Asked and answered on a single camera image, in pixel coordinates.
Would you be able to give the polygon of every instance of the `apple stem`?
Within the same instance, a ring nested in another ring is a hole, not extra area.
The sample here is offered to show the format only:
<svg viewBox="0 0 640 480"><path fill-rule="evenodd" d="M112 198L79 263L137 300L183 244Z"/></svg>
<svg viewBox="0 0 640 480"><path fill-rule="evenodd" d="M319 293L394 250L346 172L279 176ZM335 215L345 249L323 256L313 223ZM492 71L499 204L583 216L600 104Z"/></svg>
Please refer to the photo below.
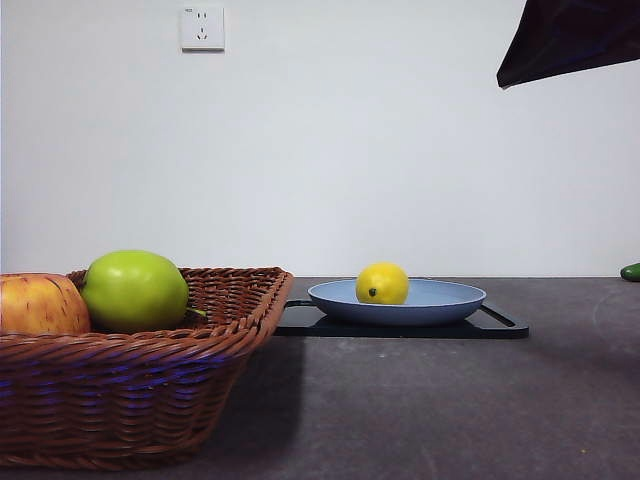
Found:
<svg viewBox="0 0 640 480"><path fill-rule="evenodd" d="M198 310L197 308L191 308L191 307L187 307L187 310L189 312L197 313L201 317L207 318L207 312L205 312L204 310Z"/></svg>

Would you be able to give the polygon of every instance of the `wall socket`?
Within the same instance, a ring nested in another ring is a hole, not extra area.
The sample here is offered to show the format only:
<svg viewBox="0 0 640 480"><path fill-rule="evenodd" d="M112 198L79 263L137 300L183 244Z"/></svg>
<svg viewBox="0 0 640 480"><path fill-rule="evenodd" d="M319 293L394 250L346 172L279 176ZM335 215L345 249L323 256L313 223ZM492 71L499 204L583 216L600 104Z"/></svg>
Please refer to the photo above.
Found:
<svg viewBox="0 0 640 480"><path fill-rule="evenodd" d="M180 43L183 52L224 50L224 8L215 5L184 7Z"/></svg>

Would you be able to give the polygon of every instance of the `green vegetable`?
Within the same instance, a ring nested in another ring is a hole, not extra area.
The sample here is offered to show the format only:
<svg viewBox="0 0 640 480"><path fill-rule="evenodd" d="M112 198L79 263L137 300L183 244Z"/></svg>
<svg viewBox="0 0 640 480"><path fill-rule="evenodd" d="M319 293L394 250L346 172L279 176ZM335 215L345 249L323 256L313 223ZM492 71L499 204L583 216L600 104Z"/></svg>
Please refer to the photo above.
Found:
<svg viewBox="0 0 640 480"><path fill-rule="evenodd" d="M627 265L620 270L620 276L630 282L640 282L640 263Z"/></svg>

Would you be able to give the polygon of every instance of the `wicker basket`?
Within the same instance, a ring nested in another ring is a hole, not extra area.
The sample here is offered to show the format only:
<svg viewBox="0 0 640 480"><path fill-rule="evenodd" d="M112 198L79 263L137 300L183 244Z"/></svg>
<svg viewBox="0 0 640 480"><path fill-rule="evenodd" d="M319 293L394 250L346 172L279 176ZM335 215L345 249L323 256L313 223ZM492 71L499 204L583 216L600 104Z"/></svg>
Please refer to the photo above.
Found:
<svg viewBox="0 0 640 480"><path fill-rule="evenodd" d="M0 336L0 465L135 469L181 462L214 428L250 354L275 330L293 276L181 269L177 330ZM77 285L84 272L68 276Z"/></svg>

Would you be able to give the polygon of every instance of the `gray countertop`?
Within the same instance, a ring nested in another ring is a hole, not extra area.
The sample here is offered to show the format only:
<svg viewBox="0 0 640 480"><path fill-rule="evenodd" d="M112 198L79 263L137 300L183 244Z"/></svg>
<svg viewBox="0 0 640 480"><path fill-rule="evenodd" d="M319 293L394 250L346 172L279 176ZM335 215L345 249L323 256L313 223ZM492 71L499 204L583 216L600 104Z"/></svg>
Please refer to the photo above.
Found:
<svg viewBox="0 0 640 480"><path fill-rule="evenodd" d="M298 278L290 297L325 280ZM640 478L640 283L446 280L484 289L530 336L273 337L191 461L0 480Z"/></svg>

